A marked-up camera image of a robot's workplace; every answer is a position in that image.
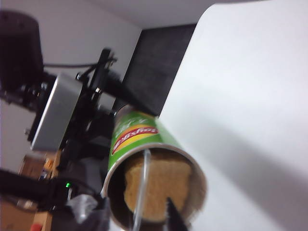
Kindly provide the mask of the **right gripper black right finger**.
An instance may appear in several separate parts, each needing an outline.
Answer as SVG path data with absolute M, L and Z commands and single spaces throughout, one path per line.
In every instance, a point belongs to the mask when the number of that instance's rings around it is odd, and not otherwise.
M 166 228 L 167 231 L 188 231 L 179 211 L 169 197 L 167 198 Z

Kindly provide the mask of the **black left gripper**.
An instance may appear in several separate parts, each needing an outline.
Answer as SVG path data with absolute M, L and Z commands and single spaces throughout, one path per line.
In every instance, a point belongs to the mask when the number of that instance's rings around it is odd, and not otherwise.
M 114 128 L 115 112 L 125 105 L 137 107 L 137 99 L 120 80 L 117 72 L 107 72 L 107 94 L 115 98 L 113 109 L 99 103 L 102 88 L 84 87 L 77 101 L 77 119 L 89 120 L 74 123 L 68 128 L 63 146 L 63 170 L 82 158 L 94 157 L 102 160 L 108 156 Z

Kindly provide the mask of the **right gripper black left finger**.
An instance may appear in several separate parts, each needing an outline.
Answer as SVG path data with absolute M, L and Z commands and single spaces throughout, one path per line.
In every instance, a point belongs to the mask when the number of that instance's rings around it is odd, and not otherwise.
M 102 198 L 97 206 L 97 210 L 100 215 L 97 230 L 108 231 L 110 229 L 111 216 L 110 199 L 108 197 Z

